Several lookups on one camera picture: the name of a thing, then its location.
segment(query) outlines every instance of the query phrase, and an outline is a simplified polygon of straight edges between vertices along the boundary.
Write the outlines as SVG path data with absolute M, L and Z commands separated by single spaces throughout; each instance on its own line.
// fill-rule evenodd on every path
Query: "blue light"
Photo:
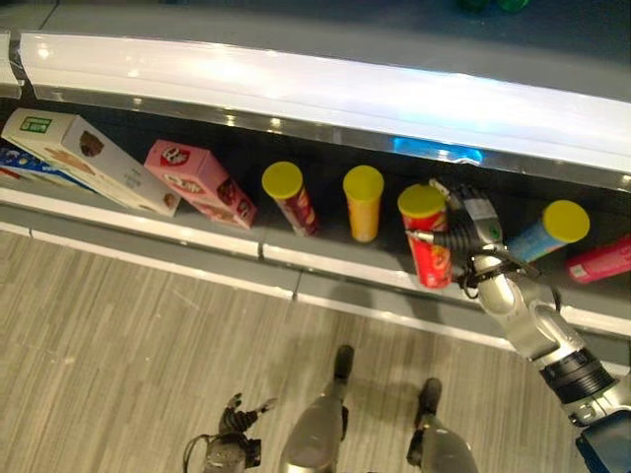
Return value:
M 475 148 L 467 148 L 460 145 L 446 145 L 436 141 L 419 140 L 397 136 L 391 138 L 392 150 L 400 155 L 416 156 L 430 160 L 445 161 L 448 163 L 469 163 L 481 165 L 484 162 L 484 153 Z

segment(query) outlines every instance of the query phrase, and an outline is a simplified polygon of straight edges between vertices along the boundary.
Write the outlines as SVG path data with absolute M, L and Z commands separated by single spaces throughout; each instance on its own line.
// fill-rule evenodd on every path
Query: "snack box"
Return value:
M 256 207 L 209 150 L 158 140 L 145 168 L 209 219 L 252 226 Z
M 65 172 L 55 169 L 26 151 L 15 148 L 0 148 L 0 169 L 6 175 L 11 175 L 16 179 L 47 182 L 61 187 L 92 192 L 89 187 Z
M 2 138 L 124 207 L 175 213 L 179 197 L 79 115 L 18 108 Z

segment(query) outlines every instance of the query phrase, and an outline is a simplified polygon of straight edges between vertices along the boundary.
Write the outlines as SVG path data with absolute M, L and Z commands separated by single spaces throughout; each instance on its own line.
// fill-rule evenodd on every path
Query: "yellow lid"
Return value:
M 346 172 L 343 187 L 349 199 L 373 202 L 384 192 L 384 177 L 372 166 L 357 166 Z
M 295 196 L 303 186 L 303 174 L 288 161 L 274 163 L 263 173 L 263 189 L 273 199 L 284 200 Z
M 434 187 L 414 184 L 401 192 L 397 204 L 401 214 L 422 219 L 445 209 L 445 197 Z
M 543 226 L 559 241 L 574 243 L 590 231 L 590 217 L 579 204 L 556 200 L 543 211 Z

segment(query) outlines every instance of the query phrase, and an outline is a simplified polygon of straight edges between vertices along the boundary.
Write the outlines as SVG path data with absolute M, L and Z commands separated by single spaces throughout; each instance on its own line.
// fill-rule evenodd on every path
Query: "pink box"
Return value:
M 252 226 L 256 207 L 210 150 L 158 140 L 145 168 L 212 221 Z

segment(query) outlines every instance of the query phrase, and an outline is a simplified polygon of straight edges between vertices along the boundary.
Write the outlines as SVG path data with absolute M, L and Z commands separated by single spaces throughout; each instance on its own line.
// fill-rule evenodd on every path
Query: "red chip can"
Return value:
M 303 174 L 293 163 L 274 163 L 263 173 L 263 189 L 276 201 L 298 235 L 307 237 L 317 230 L 317 218 L 305 189 Z
M 444 232 L 447 230 L 447 205 L 443 194 L 429 185 L 414 184 L 398 196 L 398 210 L 406 230 Z M 441 289 L 452 281 L 450 251 L 442 246 L 407 241 L 412 250 L 420 283 L 430 289 Z

